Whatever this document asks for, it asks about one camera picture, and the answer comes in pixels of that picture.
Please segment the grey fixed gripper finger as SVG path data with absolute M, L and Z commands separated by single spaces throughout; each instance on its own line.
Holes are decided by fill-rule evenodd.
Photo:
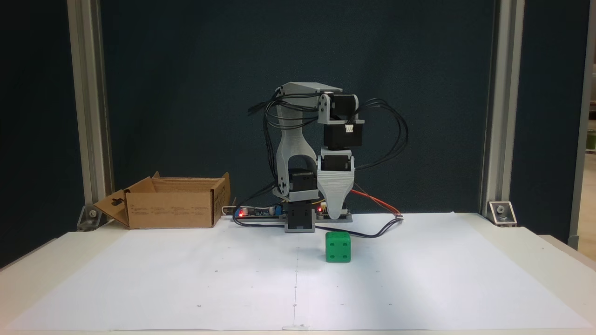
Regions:
M 341 215 L 354 180 L 354 173 L 318 173 L 318 188 L 326 199 L 326 211 L 330 218 L 338 219 Z

